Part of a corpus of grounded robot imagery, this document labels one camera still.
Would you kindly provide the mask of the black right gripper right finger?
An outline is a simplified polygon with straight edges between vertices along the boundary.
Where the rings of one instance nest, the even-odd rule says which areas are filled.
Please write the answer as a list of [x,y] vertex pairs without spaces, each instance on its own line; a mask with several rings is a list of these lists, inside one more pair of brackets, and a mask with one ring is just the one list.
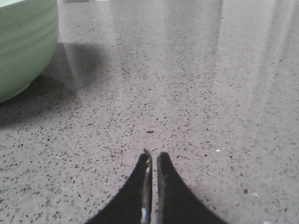
[[157,158],[158,224],[224,224],[184,183],[170,156],[161,152]]

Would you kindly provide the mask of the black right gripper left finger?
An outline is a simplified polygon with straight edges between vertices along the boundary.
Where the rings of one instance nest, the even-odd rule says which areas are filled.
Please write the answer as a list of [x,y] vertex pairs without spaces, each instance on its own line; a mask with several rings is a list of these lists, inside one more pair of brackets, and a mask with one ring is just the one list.
[[145,149],[125,184],[88,224],[149,224],[152,211],[152,157]]

